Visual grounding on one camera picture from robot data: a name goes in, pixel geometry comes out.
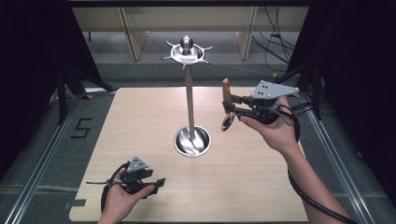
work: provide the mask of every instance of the metal pole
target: metal pole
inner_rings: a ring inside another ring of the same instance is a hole
[[[190,141],[194,140],[194,103],[192,100],[192,71],[191,65],[186,65],[186,92],[187,92],[187,108],[189,110],[189,124],[190,124]]]

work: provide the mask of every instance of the circular base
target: circular base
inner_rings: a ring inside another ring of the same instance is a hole
[[[180,129],[174,139],[175,149],[185,157],[199,157],[204,155],[212,144],[209,132],[199,126],[194,127],[194,139],[190,139],[190,127]]]

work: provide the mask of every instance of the spherical knob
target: spherical knob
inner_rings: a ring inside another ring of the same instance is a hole
[[[192,38],[188,37],[187,35],[181,38],[180,40],[180,47],[183,49],[181,54],[182,55],[189,55],[194,45]]]

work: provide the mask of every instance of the left hand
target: left hand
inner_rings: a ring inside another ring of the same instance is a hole
[[[116,178],[120,178],[125,169],[120,170]],[[98,223],[119,223],[125,219],[134,208],[134,205],[142,198],[148,196],[154,190],[150,185],[135,194],[129,194],[120,185],[113,185],[107,193],[105,209]]]

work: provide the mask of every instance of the wooden board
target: wooden board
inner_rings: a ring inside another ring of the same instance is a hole
[[[231,88],[249,95],[253,88]],[[185,88],[118,90],[78,190],[85,206],[72,207],[74,221],[101,216],[103,186],[133,156],[154,170],[144,182],[166,177],[157,195],[140,201],[125,219],[147,222],[307,221],[292,189],[283,158],[260,135],[235,119],[225,133],[221,88],[194,87],[195,126],[207,129],[211,148],[198,158],[174,148],[177,131],[188,126]]]

